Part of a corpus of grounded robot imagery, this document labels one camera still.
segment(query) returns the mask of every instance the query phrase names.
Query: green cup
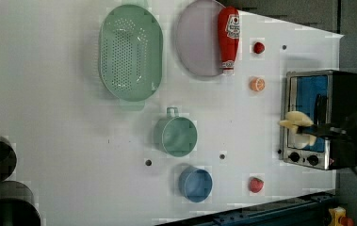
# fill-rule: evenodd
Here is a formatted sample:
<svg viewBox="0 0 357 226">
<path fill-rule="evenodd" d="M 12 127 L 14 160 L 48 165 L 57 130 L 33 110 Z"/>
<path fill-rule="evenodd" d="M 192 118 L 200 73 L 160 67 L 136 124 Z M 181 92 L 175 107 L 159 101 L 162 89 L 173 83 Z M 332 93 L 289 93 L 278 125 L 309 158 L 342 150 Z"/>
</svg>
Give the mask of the green cup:
<svg viewBox="0 0 357 226">
<path fill-rule="evenodd" d="M 167 118 L 160 120 L 154 129 L 154 142 L 166 153 L 182 157 L 190 152 L 198 140 L 195 124 L 179 117 L 178 108 L 167 107 Z"/>
</svg>

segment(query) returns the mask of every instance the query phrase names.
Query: red ketchup bottle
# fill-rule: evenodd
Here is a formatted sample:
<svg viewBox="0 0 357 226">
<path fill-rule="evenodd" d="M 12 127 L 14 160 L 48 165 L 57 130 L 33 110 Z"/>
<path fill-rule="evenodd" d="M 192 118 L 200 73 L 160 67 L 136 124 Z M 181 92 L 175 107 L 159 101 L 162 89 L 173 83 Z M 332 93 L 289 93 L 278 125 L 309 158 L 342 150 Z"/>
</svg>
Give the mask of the red ketchup bottle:
<svg viewBox="0 0 357 226">
<path fill-rule="evenodd" d="M 233 7 L 219 13 L 219 49 L 224 74 L 234 74 L 234 64 L 239 44 L 239 13 Z"/>
</svg>

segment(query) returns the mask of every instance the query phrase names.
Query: toaster oven knob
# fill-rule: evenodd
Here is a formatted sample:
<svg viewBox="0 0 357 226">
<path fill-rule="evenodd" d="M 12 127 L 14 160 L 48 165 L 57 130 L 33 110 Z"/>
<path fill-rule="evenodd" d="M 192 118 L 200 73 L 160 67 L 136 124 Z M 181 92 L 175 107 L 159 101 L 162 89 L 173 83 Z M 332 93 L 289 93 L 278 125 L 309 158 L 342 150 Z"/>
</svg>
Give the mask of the toaster oven knob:
<svg viewBox="0 0 357 226">
<path fill-rule="evenodd" d="M 311 166 L 316 166 L 318 164 L 318 157 L 315 155 L 311 155 L 307 158 L 307 161 L 310 163 Z"/>
<path fill-rule="evenodd" d="M 289 155 L 290 160 L 292 160 L 293 162 L 298 162 L 300 159 L 300 155 L 298 153 L 291 153 Z"/>
</svg>

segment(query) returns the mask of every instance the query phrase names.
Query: colander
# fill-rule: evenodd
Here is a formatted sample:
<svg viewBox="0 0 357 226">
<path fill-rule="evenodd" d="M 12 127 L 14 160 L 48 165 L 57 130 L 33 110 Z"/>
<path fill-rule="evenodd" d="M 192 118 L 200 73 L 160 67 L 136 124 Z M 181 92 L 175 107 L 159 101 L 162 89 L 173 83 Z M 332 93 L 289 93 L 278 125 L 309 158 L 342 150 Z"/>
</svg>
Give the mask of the colander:
<svg viewBox="0 0 357 226">
<path fill-rule="evenodd" d="M 137 102 L 161 82 L 163 34 L 145 8 L 123 5 L 105 18 L 100 33 L 99 71 L 107 89 L 120 100 Z"/>
</svg>

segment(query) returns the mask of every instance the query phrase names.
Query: toaster oven window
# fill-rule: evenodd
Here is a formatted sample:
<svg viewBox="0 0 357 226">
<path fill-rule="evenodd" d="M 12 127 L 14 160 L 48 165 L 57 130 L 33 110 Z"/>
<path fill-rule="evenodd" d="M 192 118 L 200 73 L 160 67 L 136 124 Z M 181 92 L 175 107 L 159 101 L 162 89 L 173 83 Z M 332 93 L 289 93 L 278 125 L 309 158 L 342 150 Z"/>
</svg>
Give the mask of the toaster oven window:
<svg viewBox="0 0 357 226">
<path fill-rule="evenodd" d="M 327 104 L 328 96 L 328 76 L 304 76 L 297 77 L 297 95 L 296 95 L 296 108 L 308 115 L 314 123 L 317 123 L 318 118 L 323 115 L 326 120 L 326 109 L 324 107 L 318 107 L 316 109 L 316 103 L 323 100 L 325 105 Z M 323 110 L 321 114 L 316 114 L 315 110 Z M 318 138 L 314 146 L 306 146 L 303 150 L 323 153 L 325 151 L 325 140 Z"/>
</svg>

